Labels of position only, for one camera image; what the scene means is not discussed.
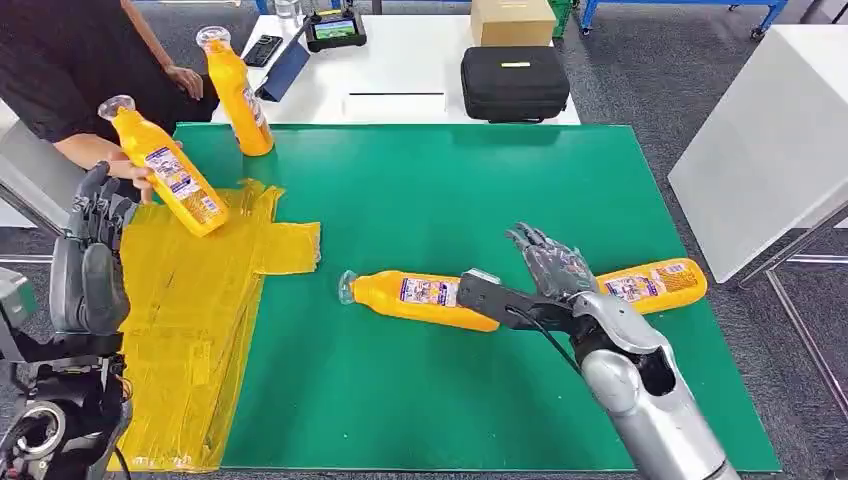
bottle cap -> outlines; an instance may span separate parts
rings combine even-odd
[[[204,50],[209,50],[214,45],[230,46],[230,32],[226,28],[218,25],[203,27],[197,32],[195,40],[197,44]]]
[[[129,95],[115,95],[97,107],[97,114],[111,122],[118,116],[121,108],[135,110],[135,100]]]
[[[350,305],[356,301],[353,297],[353,281],[358,277],[359,275],[348,270],[343,273],[342,278],[339,279],[339,301],[342,302],[343,305]]]

green table surface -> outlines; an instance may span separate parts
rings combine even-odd
[[[336,294],[346,269],[477,267],[533,290],[504,237],[518,220],[579,246],[596,273],[686,256],[629,127],[281,125],[274,136],[271,153],[247,158],[229,126],[176,133],[214,186],[280,185],[277,221],[322,224],[316,272],[265,280],[222,466],[633,469],[541,335],[385,317]],[[734,466],[779,470],[706,299],[648,320]]]

gray carpet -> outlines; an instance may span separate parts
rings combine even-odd
[[[794,23],[806,1],[790,3],[779,22]],[[194,32],[222,24],[241,49],[256,12],[242,7],[139,4],[162,43],[181,64],[205,70]],[[363,3],[367,11],[369,3]],[[387,2],[385,13],[467,13],[467,4]],[[594,32],[580,35],[574,18],[557,46],[561,49],[581,119],[585,123],[632,125],[660,191],[690,256],[705,265],[697,242],[672,193],[666,175],[706,116],[755,48],[748,40],[764,7],[601,5]],[[798,232],[782,239],[785,244]],[[0,230],[0,253],[49,251],[49,239],[31,232]],[[834,232],[811,253],[848,252],[848,232]],[[47,269],[21,268],[35,283],[46,305]],[[814,337],[848,382],[848,347],[843,298],[848,267],[788,265],[781,280],[808,320]],[[708,299],[753,397],[763,425],[791,479],[821,478],[831,466],[848,463],[848,424],[820,380],[788,318],[760,279],[746,290],[711,285]],[[41,315],[34,329],[46,334]],[[0,388],[0,418],[8,420],[13,398]],[[142,479],[183,479],[187,475],[134,475]],[[400,474],[348,472],[218,472],[209,479],[351,479],[351,480],[516,480],[519,478],[631,479],[613,474]]]

yellow plastic sheet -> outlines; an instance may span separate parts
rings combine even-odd
[[[282,190],[220,190],[230,221],[194,237],[163,205],[139,208],[121,245],[132,304],[122,326],[133,419],[131,470],[215,470],[241,388],[262,275],[307,273],[320,225],[271,223]],[[119,465],[113,459],[110,469]]]

plastic bottle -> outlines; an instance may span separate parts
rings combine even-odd
[[[597,277],[602,293],[630,302],[639,313],[683,307],[707,293],[707,278],[698,264],[674,258]]]
[[[491,332],[498,322],[456,303],[459,278],[386,270],[369,276],[346,271],[339,280],[339,300],[361,303],[392,317]]]
[[[247,82],[247,65],[230,47],[230,32],[224,27],[203,27],[197,44],[206,52],[209,77],[233,125],[242,153],[265,155],[274,147],[274,137],[259,100]]]
[[[153,189],[191,233],[202,237],[227,222],[227,205],[171,136],[136,111],[132,97],[112,97],[97,114],[112,122],[130,162],[153,170]]]

